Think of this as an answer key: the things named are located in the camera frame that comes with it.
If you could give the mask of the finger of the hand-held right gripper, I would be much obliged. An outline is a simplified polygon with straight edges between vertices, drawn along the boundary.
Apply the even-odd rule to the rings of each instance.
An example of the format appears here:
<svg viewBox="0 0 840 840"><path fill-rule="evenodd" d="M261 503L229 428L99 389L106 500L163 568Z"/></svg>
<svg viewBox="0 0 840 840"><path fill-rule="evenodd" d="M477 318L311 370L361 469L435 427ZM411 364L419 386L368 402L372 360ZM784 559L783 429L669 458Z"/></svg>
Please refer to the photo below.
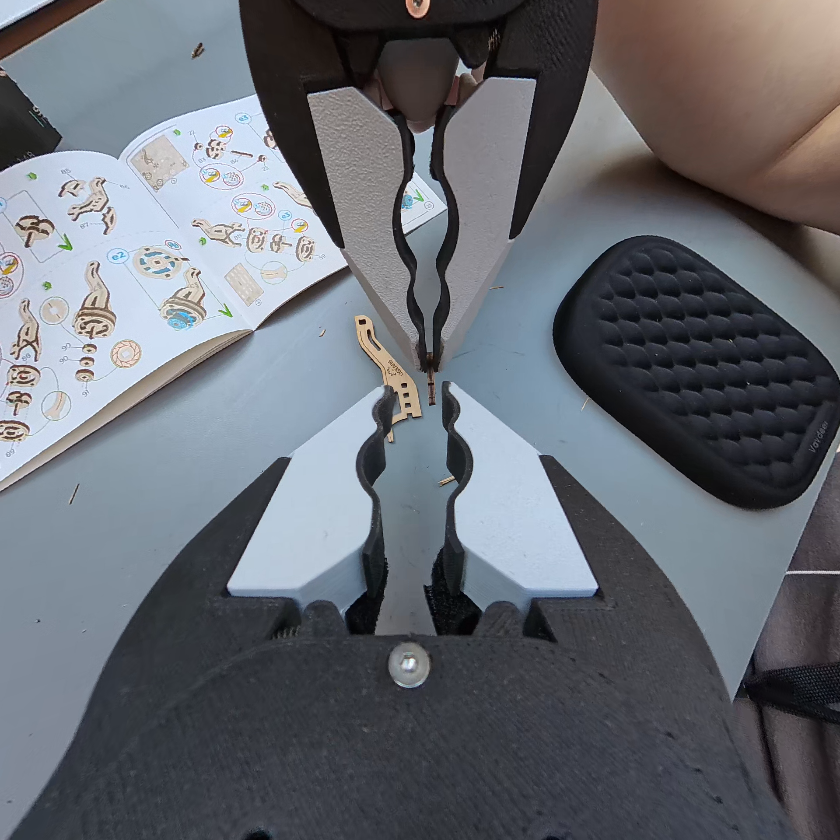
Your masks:
<svg viewBox="0 0 840 840"><path fill-rule="evenodd" d="M416 258L401 219L413 175L414 141L403 115L356 87L308 95L324 169L353 273L393 339L415 366L427 365Z"/></svg>
<svg viewBox="0 0 840 840"><path fill-rule="evenodd" d="M453 359L508 256L535 88L534 79L492 77L438 115L432 173L448 226L436 258L431 366Z"/></svg>

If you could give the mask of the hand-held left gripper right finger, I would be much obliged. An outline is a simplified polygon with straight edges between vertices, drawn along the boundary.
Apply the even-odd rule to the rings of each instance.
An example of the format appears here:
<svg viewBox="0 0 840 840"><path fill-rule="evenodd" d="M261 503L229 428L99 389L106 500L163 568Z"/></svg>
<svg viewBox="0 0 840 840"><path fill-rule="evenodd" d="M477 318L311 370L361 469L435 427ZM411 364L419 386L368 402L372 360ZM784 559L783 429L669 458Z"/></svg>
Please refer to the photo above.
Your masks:
<svg viewBox="0 0 840 840"><path fill-rule="evenodd" d="M481 615L497 602L598 589L538 450L452 382L442 389L447 468L456 488L432 572L433 615Z"/></svg>

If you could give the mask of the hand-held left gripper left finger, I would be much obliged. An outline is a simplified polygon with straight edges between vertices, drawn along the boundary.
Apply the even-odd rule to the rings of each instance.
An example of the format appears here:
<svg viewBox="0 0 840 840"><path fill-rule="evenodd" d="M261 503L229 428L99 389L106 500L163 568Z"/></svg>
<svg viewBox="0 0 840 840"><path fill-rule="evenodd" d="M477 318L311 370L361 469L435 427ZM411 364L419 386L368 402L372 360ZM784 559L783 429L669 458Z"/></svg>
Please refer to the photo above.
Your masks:
<svg viewBox="0 0 840 840"><path fill-rule="evenodd" d="M231 596L316 601L341 613L385 580L382 509L373 488L385 469L396 395L375 387L291 455L227 583Z"/></svg>

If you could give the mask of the person's right forearm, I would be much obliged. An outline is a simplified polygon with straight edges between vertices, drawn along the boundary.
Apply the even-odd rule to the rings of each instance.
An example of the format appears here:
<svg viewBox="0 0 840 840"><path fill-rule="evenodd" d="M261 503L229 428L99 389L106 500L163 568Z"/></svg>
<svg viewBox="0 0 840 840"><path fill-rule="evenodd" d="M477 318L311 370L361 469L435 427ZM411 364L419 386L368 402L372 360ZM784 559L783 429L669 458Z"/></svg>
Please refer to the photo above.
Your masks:
<svg viewBox="0 0 840 840"><path fill-rule="evenodd" d="M592 65L671 170L838 234L838 1L603 1Z"/></svg>

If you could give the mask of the black padded wrist rest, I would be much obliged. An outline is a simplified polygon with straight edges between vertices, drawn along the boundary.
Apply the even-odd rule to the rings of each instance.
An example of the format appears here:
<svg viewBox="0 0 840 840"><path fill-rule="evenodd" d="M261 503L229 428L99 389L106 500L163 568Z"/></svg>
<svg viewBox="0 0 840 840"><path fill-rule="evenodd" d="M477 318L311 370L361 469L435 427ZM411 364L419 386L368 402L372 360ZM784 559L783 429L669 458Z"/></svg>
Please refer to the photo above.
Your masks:
<svg viewBox="0 0 840 840"><path fill-rule="evenodd" d="M561 302L553 345L595 404L734 507L792 503L833 450L831 362L672 239L626 238L599 255Z"/></svg>

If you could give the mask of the open instruction booklet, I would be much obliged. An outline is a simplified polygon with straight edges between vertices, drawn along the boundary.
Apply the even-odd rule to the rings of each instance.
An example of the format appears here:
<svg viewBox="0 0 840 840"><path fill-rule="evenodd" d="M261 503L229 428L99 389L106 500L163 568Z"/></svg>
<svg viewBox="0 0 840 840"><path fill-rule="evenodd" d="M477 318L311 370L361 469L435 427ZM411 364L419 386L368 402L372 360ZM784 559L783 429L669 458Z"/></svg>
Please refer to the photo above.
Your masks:
<svg viewBox="0 0 840 840"><path fill-rule="evenodd" d="M257 96L1 176L6 489L347 263Z"/></svg>

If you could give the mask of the black box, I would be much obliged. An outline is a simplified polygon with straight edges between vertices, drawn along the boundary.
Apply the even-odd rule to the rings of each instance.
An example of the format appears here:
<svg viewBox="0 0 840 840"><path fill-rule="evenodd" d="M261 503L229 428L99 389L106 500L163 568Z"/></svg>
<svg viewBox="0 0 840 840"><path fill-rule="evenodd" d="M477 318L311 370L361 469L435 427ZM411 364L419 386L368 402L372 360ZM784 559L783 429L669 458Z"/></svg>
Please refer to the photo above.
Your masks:
<svg viewBox="0 0 840 840"><path fill-rule="evenodd" d="M1 69L1 171L56 150L60 132Z"/></svg>

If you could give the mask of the dark cloth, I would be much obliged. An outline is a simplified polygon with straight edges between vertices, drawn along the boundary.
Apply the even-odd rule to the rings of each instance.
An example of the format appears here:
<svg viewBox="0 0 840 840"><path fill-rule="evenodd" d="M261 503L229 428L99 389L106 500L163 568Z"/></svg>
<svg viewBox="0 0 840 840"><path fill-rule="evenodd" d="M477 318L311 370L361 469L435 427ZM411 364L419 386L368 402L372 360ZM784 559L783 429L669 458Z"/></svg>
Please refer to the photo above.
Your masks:
<svg viewBox="0 0 840 840"><path fill-rule="evenodd" d="M733 702L748 756L800 838L839 838L839 456Z"/></svg>

